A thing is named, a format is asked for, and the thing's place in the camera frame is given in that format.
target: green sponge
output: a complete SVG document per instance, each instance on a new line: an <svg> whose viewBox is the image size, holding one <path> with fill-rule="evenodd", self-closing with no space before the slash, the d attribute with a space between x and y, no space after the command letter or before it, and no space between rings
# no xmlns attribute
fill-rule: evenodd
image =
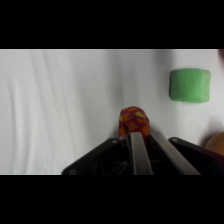
<svg viewBox="0 0 224 224"><path fill-rule="evenodd" d="M200 69L171 72L170 98L174 101L204 103L210 99L211 73Z"/></svg>

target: white surface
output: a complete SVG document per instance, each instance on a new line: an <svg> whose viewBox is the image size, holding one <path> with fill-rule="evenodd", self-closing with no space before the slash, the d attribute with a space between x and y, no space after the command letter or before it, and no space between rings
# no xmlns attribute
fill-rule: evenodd
<svg viewBox="0 0 224 224"><path fill-rule="evenodd" d="M169 73L209 69L211 100L172 102ZM201 144L224 130L217 50L0 50L0 174L60 174L139 106L167 138Z"/></svg>

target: orange object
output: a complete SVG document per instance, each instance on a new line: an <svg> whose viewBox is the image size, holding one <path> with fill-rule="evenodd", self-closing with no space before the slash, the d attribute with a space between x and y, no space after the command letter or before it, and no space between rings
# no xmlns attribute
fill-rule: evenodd
<svg viewBox="0 0 224 224"><path fill-rule="evenodd" d="M121 111L119 136L128 135L129 132L141 132L144 140L148 138L150 134L149 119L141 108L129 107Z"/></svg>
<svg viewBox="0 0 224 224"><path fill-rule="evenodd" d="M206 145L206 149L224 156L224 132L210 139Z"/></svg>

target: white cloth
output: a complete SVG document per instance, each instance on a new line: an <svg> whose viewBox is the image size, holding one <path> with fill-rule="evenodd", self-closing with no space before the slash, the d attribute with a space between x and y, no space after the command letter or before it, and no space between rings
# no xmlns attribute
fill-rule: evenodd
<svg viewBox="0 0 224 224"><path fill-rule="evenodd" d="M209 69L211 100L169 99L173 69ZM195 144L224 130L217 50L0 50L0 174L60 174L110 137L121 109Z"/></svg>

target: green block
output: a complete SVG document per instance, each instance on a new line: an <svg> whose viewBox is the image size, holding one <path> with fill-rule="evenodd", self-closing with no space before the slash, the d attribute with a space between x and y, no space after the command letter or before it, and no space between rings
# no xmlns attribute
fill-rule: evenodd
<svg viewBox="0 0 224 224"><path fill-rule="evenodd" d="M173 101L204 103L210 99L211 73L201 69L182 69L171 72L170 98Z"/></svg>

